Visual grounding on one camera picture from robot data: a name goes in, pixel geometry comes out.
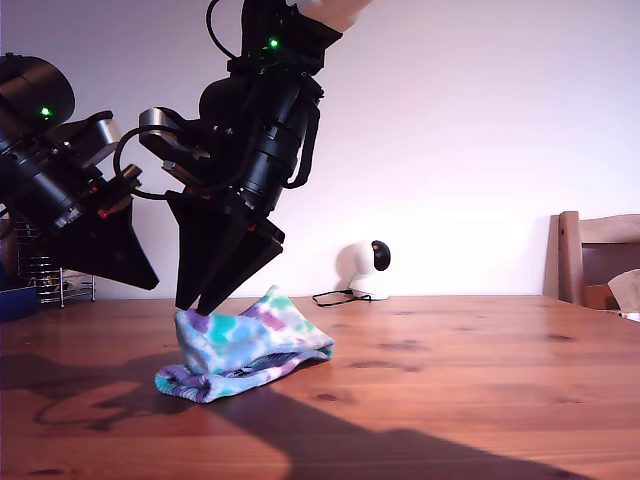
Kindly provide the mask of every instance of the wooden chair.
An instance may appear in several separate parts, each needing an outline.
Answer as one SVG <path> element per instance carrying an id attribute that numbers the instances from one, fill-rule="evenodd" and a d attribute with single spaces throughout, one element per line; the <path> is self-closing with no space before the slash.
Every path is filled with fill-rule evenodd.
<path id="1" fill-rule="evenodd" d="M 563 212 L 558 221 L 560 300 L 617 310 L 609 281 L 640 268 L 640 215 L 580 220 Z"/>

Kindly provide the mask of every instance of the blue object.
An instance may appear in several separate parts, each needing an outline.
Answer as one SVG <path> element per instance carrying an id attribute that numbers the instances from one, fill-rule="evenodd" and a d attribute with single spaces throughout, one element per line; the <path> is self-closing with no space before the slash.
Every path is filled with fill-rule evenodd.
<path id="1" fill-rule="evenodd" d="M 31 317 L 38 313 L 36 287 L 0 291 L 0 322 Z"/>

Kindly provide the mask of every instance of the white wall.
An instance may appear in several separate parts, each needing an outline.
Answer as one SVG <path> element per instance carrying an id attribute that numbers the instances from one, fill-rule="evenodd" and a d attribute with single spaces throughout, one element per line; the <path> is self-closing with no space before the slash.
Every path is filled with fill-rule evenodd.
<path id="1" fill-rule="evenodd" d="M 57 65 L 75 118 L 112 109 L 124 130 L 151 106 L 194 117 L 225 76 L 207 3 L 4 0 L 2 48 Z M 216 7 L 235 50 L 240 7 Z M 395 294 L 540 293 L 551 214 L 640 211 L 638 25 L 637 0 L 374 2 L 318 76 L 327 98 L 312 179 L 272 217 L 285 254 L 238 293 L 328 290 L 339 252 L 363 237 L 391 246 Z M 146 189 L 176 187 L 137 144 L 125 156 Z M 177 227 L 164 204 L 135 208 L 161 284 L 101 282 L 100 295 L 170 297 Z"/>

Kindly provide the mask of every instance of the sock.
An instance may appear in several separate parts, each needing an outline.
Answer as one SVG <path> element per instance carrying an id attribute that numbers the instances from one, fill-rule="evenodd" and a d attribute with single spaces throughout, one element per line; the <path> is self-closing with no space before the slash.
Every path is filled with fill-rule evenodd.
<path id="1" fill-rule="evenodd" d="M 240 315 L 189 310 L 175 322 L 186 364 L 160 370 L 156 387 L 196 403 L 265 385 L 306 360 L 329 360 L 334 345 L 275 286 Z"/>

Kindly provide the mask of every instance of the power cord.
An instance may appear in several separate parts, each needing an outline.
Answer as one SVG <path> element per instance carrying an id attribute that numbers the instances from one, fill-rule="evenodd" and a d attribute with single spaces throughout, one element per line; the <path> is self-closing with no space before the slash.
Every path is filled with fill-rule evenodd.
<path id="1" fill-rule="evenodd" d="M 353 297 L 353 298 L 350 298 L 348 300 L 343 300 L 341 302 L 334 302 L 334 303 L 320 303 L 318 301 L 318 299 L 320 297 L 326 297 L 327 295 L 334 295 L 334 294 L 337 294 L 337 293 L 341 293 L 343 295 L 353 295 L 353 290 L 351 290 L 351 289 L 348 289 L 348 290 L 334 290 L 333 292 L 320 293 L 318 295 L 314 295 L 311 298 L 313 298 L 313 301 L 316 302 L 316 305 L 318 305 L 319 307 L 335 307 L 337 305 L 345 305 L 347 303 L 358 302 L 358 301 L 361 301 L 361 300 L 369 302 L 369 303 L 372 302 L 371 295 L 363 295 L 362 297 Z"/>
<path id="2" fill-rule="evenodd" d="M 238 58 L 238 57 L 236 57 L 233 53 L 227 50 L 225 46 L 222 45 L 222 43 L 220 43 L 220 40 L 218 40 L 218 37 L 216 37 L 216 34 L 213 31 L 212 14 L 213 14 L 213 9 L 215 8 L 216 4 L 219 1 L 220 0 L 212 0 L 211 3 L 209 4 L 209 8 L 207 8 L 207 30 L 209 31 L 209 36 L 211 37 L 211 40 L 213 40 L 213 43 L 216 44 L 216 47 L 218 47 L 220 51 L 224 53 L 227 57 L 233 60 L 234 58 Z"/>

